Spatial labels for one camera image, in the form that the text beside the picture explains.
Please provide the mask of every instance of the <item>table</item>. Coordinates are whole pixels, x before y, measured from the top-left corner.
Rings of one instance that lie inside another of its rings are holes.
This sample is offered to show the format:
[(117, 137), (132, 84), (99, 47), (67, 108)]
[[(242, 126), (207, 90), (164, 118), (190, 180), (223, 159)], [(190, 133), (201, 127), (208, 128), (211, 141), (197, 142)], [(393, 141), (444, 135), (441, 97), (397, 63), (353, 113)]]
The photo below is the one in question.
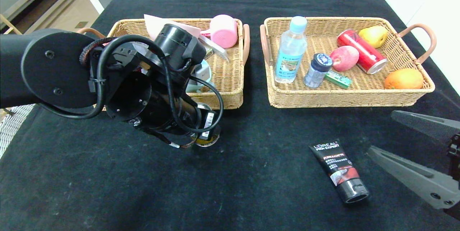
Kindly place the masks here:
[[(375, 145), (447, 173), (446, 147), (394, 122), (401, 108), (269, 105), (258, 27), (267, 17), (383, 17), (403, 22), (384, 0), (113, 0), (93, 27), (107, 34), (124, 18), (212, 18), (251, 27), (244, 103), (227, 110), (217, 144), (173, 149), (128, 124), (85, 121), (35, 108), (0, 161), (0, 226), (6, 230), (455, 230), (365, 155)], [(404, 37), (415, 56), (424, 51)], [(436, 84), (402, 108), (460, 120), (460, 98), (428, 59)], [(307, 145), (340, 138), (372, 193), (343, 205)]]

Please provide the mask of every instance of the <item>barcode label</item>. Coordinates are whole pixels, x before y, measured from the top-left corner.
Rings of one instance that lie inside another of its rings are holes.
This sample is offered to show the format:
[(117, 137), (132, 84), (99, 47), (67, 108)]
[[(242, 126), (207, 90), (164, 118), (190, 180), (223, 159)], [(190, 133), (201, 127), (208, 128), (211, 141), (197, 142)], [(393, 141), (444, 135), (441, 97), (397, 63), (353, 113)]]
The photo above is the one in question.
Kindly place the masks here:
[[(212, 120), (214, 119), (214, 113), (210, 112), (207, 114), (206, 117), (206, 123), (204, 124), (204, 127), (207, 128), (212, 124)], [(209, 131), (203, 132), (202, 136), (207, 138), (209, 136)]]

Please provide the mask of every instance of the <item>yellow pear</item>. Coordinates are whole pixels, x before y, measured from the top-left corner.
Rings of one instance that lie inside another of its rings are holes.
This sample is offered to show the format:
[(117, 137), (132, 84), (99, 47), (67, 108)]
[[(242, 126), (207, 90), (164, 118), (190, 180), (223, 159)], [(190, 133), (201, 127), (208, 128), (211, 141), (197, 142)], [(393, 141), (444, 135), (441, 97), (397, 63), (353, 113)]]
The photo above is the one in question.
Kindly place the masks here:
[(372, 26), (359, 31), (359, 36), (374, 48), (383, 45), (388, 37), (388, 31), (383, 26)]

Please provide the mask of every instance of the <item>orange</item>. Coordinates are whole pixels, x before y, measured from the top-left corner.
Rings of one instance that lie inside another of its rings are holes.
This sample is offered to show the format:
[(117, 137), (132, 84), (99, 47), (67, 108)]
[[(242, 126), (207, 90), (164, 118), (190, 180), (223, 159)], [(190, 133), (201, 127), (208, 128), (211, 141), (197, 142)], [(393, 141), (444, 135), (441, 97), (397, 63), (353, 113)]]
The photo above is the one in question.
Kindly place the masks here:
[(385, 89), (420, 89), (423, 76), (417, 69), (398, 69), (385, 79)]

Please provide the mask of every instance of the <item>l'oreal tube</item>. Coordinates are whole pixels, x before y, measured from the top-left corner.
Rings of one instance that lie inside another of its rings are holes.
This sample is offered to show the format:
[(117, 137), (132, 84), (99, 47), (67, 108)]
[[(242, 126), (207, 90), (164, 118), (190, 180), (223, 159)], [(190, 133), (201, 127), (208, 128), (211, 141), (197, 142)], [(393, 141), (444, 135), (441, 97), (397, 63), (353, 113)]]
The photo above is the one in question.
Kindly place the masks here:
[(308, 147), (331, 178), (344, 203), (353, 203), (369, 196), (368, 189), (338, 140)]

